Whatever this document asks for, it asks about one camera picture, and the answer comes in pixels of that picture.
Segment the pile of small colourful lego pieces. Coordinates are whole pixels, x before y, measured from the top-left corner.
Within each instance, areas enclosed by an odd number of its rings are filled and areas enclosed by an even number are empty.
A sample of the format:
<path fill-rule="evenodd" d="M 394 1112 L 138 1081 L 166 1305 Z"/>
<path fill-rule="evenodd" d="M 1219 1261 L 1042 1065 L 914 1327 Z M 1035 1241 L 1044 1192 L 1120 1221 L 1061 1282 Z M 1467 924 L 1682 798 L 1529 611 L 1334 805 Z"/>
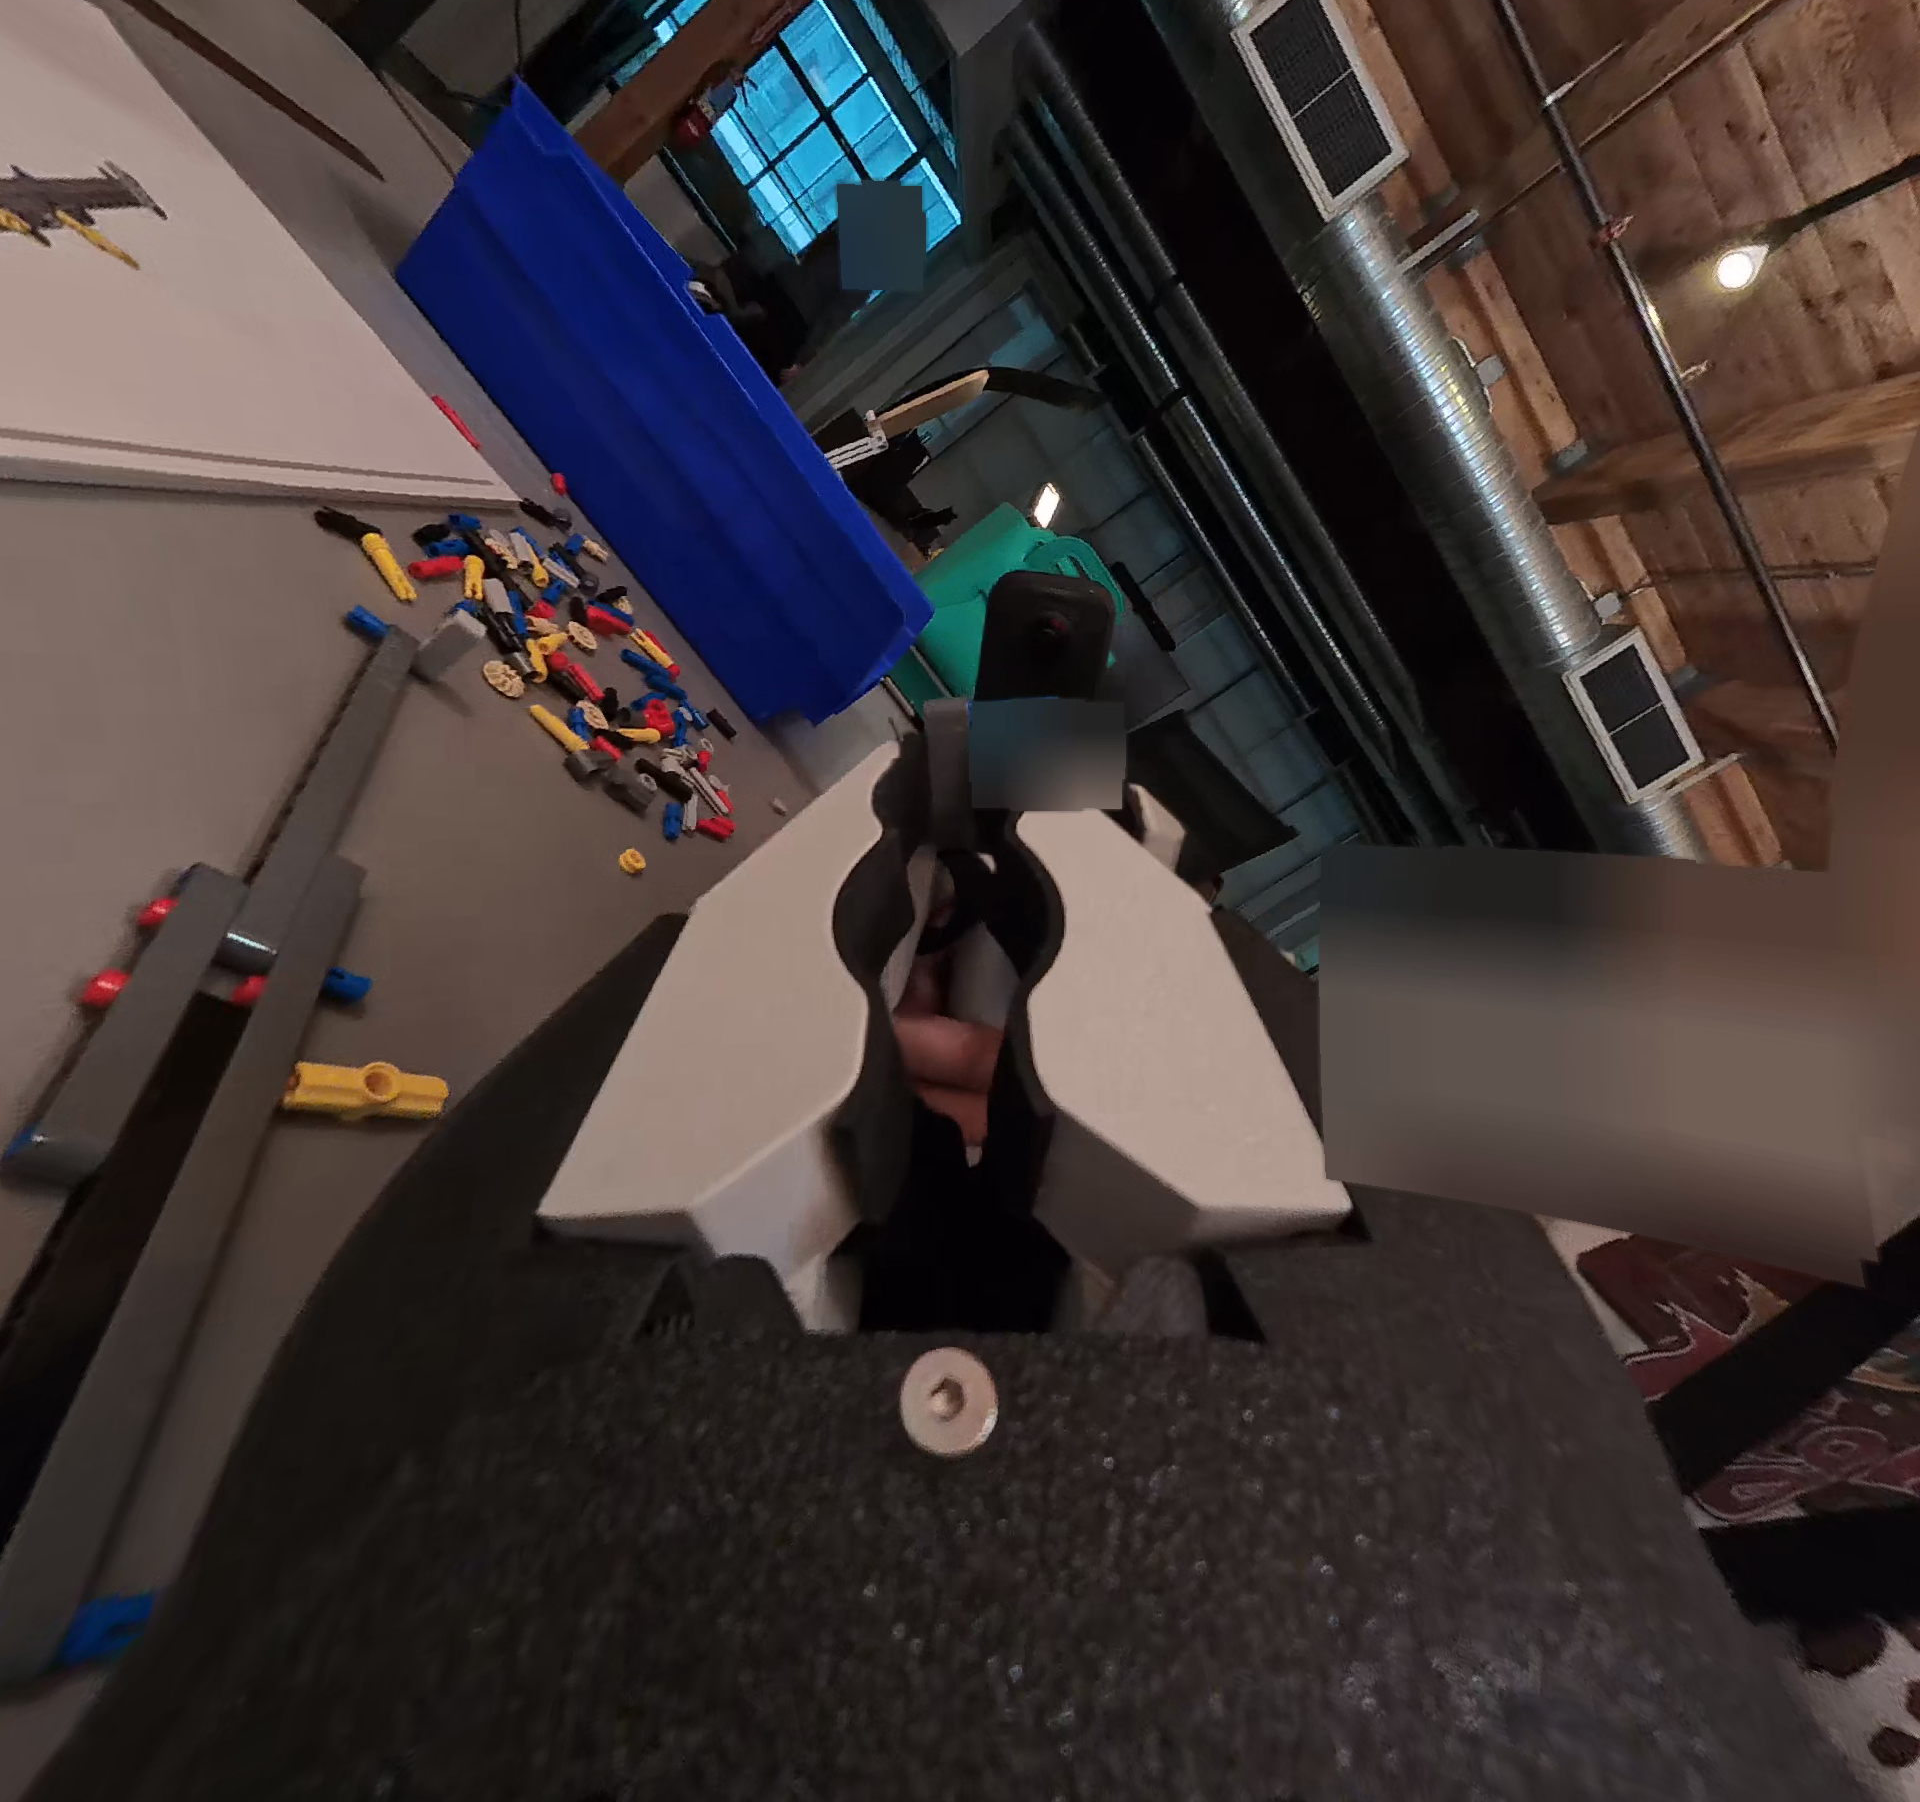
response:
<path fill-rule="evenodd" d="M 710 740 L 732 738 L 736 725 L 693 703 L 677 662 L 635 623 L 626 589 L 592 576 L 587 559 L 605 559 L 597 542 L 573 532 L 542 544 L 524 528 L 452 513 L 418 530 L 419 554 L 402 559 L 354 512 L 320 505 L 313 519 L 373 564 L 400 608 L 445 589 L 445 615 L 418 623 L 418 636 L 370 609 L 348 614 L 349 631 L 407 679 L 437 684 L 471 668 L 561 751 L 570 779 L 657 815 L 665 842 L 736 834 L 736 801 L 713 774 Z"/>

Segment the long grey lego beam assembly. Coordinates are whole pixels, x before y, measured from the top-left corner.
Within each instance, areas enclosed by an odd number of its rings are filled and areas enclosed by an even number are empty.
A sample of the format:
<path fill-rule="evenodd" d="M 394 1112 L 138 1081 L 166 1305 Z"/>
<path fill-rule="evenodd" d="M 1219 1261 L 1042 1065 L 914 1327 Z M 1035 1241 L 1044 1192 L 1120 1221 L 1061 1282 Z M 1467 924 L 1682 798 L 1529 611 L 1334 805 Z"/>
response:
<path fill-rule="evenodd" d="M 5 1686 L 53 1674 L 174 1387 L 330 965 L 340 853 L 419 641 L 386 629 L 241 878 L 189 870 L 107 1018 L 5 1154 L 59 1202 L 5 1304 Z"/>

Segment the teal felt bag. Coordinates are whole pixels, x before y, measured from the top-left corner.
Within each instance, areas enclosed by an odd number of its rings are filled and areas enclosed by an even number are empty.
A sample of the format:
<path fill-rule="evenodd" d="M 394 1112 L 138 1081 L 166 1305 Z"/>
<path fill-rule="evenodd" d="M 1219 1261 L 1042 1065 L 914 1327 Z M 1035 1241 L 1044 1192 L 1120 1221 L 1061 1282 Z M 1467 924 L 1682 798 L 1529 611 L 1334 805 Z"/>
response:
<path fill-rule="evenodd" d="M 1001 503 L 933 556 L 917 576 L 933 614 L 914 656 L 945 695 L 973 696 L 990 595 L 1004 576 L 1020 571 L 1092 580 L 1113 601 L 1118 618 L 1129 614 L 1112 569 L 1094 547 L 1033 525 L 1020 508 Z"/>

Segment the blue plastic bin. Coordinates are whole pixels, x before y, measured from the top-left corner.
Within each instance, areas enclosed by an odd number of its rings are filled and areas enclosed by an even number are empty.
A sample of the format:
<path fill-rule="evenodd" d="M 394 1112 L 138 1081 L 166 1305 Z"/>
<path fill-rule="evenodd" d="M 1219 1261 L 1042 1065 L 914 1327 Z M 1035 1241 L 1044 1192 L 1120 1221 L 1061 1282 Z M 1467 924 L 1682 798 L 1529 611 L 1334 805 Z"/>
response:
<path fill-rule="evenodd" d="M 819 725 L 931 603 L 693 278 L 519 80 L 397 267 L 746 717 Z"/>

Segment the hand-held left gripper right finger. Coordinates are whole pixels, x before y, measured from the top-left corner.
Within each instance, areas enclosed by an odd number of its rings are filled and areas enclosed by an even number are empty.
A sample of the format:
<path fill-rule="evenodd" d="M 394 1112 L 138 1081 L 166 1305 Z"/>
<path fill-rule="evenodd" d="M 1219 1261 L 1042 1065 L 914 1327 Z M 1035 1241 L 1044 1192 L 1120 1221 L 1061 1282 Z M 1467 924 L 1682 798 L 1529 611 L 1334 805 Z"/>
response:
<path fill-rule="evenodd" d="M 1140 1261 L 1349 1231 L 1212 907 L 1096 808 L 1010 815 L 994 859 L 1019 981 L 981 1172 L 1065 1254 L 1066 1312 Z"/>

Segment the white grille box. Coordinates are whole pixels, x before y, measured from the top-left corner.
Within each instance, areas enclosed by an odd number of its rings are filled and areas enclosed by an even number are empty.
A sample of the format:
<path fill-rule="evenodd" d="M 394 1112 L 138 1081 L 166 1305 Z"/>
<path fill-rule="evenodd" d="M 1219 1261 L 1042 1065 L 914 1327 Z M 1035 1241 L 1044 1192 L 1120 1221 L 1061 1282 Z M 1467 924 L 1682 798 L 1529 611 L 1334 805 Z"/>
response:
<path fill-rule="evenodd" d="M 1610 639 L 1562 672 L 1560 682 L 1629 805 L 1646 805 L 1706 770 L 1641 629 Z"/>
<path fill-rule="evenodd" d="M 1405 135 L 1337 0 L 1261 0 L 1232 41 L 1321 221 L 1405 167 Z"/>

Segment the small wooden board on stand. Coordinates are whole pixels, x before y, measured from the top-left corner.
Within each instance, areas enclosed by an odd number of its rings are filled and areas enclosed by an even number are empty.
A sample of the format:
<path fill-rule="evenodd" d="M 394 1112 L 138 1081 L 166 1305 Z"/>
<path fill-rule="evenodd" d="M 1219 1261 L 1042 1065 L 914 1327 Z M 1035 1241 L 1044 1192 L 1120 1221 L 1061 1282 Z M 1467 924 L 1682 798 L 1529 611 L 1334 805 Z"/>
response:
<path fill-rule="evenodd" d="M 895 440 L 914 435 L 918 428 L 943 421 L 985 397 L 992 388 L 992 377 L 994 371 L 990 368 L 948 377 L 885 409 L 852 417 L 852 426 L 836 421 L 828 431 L 816 432 L 815 439 L 833 471 L 847 471 L 854 463 L 874 459 Z"/>

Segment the thin metal pole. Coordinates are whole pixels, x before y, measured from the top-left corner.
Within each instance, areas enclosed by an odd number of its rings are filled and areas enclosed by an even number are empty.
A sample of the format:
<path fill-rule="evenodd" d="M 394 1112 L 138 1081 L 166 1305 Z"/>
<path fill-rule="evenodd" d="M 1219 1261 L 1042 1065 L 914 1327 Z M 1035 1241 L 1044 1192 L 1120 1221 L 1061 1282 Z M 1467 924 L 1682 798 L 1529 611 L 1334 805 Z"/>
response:
<path fill-rule="evenodd" d="M 1509 44 L 1514 60 L 1520 63 L 1524 80 L 1527 82 L 1533 99 L 1538 101 L 1539 120 L 1552 144 L 1559 170 L 1573 187 L 1573 195 L 1585 218 L 1585 226 L 1590 232 L 1590 247 L 1606 267 L 1623 306 L 1632 314 L 1641 347 L 1646 350 L 1654 366 L 1654 375 L 1659 377 L 1662 395 L 1667 397 L 1668 408 L 1680 423 L 1682 437 L 1692 449 L 1694 461 L 1697 463 L 1703 480 L 1706 482 L 1717 512 L 1726 526 L 1735 554 L 1739 556 L 1739 561 L 1754 591 L 1761 595 L 1761 603 L 1770 631 L 1785 651 L 1792 669 L 1795 672 L 1798 684 L 1811 703 L 1817 730 L 1822 736 L 1828 755 L 1837 755 L 1840 725 L 1835 705 L 1818 677 L 1806 641 L 1793 623 L 1788 598 L 1776 579 L 1769 569 L 1761 538 L 1749 523 L 1749 515 L 1746 513 L 1739 492 L 1734 488 L 1734 479 L 1722 463 L 1717 446 L 1710 440 L 1706 425 L 1694 403 L 1689 388 L 1686 386 L 1678 355 L 1665 335 L 1665 326 L 1659 323 L 1654 312 L 1652 296 L 1632 256 L 1627 253 L 1623 244 L 1627 221 L 1615 214 L 1605 202 L 1588 156 L 1576 135 L 1573 126 L 1568 122 L 1565 112 L 1565 94 L 1572 90 L 1572 85 L 1549 85 L 1547 69 L 1541 66 L 1541 59 L 1524 27 L 1517 3 L 1490 3 L 1499 18 L 1500 34 Z"/>

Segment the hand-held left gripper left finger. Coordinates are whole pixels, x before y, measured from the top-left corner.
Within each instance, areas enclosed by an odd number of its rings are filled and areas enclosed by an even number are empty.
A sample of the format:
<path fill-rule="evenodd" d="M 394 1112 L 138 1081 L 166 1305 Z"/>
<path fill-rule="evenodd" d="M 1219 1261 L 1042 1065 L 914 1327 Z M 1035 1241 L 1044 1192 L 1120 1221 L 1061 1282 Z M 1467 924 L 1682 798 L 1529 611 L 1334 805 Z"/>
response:
<path fill-rule="evenodd" d="M 865 1223 L 833 1120 L 867 1065 L 870 984 L 894 1053 L 894 948 L 911 922 L 909 855 L 884 855 L 879 912 L 836 907 L 865 857 L 899 835 L 878 793 L 907 745 L 884 745 L 696 900 L 557 1174 L 539 1223 L 565 1241 L 764 1261 L 801 1324 L 852 1333 L 859 1275 L 836 1251 Z"/>

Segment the yellow lego connector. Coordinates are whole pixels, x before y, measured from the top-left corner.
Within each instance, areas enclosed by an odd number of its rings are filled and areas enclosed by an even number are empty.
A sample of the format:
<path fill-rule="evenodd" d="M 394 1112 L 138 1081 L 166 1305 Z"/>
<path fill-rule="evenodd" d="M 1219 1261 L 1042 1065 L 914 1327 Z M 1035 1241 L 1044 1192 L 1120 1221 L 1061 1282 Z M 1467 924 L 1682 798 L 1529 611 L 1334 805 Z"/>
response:
<path fill-rule="evenodd" d="M 434 1120 L 445 1112 L 446 1100 L 446 1081 L 402 1070 L 382 1061 L 368 1065 L 301 1061 L 283 1088 L 279 1111 L 339 1123 Z"/>

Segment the ceiling lamp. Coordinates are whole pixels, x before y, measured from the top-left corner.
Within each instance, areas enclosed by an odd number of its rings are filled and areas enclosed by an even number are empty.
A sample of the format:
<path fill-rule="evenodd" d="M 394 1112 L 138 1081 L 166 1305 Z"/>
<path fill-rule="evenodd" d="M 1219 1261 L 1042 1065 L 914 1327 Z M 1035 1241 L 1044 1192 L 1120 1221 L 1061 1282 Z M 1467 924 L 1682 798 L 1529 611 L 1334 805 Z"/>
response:
<path fill-rule="evenodd" d="M 1722 293 L 1739 293 L 1754 286 L 1769 258 L 1798 235 L 1824 225 L 1841 212 L 1875 202 L 1895 187 L 1919 179 L 1919 154 L 1905 156 L 1876 174 L 1851 184 L 1824 200 L 1801 207 L 1765 225 L 1739 232 L 1734 242 L 1710 258 L 1710 278 Z"/>

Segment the large paned window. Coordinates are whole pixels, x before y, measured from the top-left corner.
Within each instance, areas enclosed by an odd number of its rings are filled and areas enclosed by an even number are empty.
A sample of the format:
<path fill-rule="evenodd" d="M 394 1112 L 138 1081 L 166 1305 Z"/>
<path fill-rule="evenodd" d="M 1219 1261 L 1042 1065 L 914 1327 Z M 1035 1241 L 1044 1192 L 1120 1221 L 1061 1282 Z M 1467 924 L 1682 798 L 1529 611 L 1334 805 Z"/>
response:
<path fill-rule="evenodd" d="M 928 250 L 962 226 L 952 59 L 918 0 L 809 0 L 746 74 L 717 144 L 783 253 L 833 229 L 851 184 L 917 186 Z"/>

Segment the wooden post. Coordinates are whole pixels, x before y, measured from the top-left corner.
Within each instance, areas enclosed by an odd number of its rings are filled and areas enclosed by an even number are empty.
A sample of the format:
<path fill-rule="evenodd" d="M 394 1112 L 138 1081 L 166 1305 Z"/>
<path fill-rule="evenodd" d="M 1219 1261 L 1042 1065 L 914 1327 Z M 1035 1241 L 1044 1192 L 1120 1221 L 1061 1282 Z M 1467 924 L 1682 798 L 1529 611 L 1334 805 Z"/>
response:
<path fill-rule="evenodd" d="M 589 162 L 615 184 L 668 144 L 709 94 L 737 82 L 809 0 L 707 0 L 634 80 L 577 129 Z"/>

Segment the open instruction booklet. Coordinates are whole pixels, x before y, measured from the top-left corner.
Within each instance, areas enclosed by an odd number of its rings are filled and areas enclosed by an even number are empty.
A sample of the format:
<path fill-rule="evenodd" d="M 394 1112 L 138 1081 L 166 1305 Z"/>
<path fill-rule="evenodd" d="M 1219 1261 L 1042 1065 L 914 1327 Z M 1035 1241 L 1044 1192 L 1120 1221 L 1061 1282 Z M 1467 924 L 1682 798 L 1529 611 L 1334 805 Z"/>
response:
<path fill-rule="evenodd" d="M 2 17 L 6 482 L 512 508 L 104 0 Z"/>

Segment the metal ventilation duct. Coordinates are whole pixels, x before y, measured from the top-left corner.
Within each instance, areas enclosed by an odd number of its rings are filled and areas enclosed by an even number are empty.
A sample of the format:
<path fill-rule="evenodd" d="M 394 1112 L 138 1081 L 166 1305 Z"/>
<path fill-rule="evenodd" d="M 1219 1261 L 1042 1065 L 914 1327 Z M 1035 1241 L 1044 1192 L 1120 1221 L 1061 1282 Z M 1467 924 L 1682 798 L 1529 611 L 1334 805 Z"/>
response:
<path fill-rule="evenodd" d="M 1632 802 L 1580 717 L 1562 677 L 1600 649 L 1600 618 L 1469 388 L 1425 280 L 1405 276 L 1387 209 L 1357 200 L 1328 217 L 1311 195 L 1234 40 L 1265 3 L 1140 0 L 1593 842 L 1708 862 L 1683 798 Z"/>

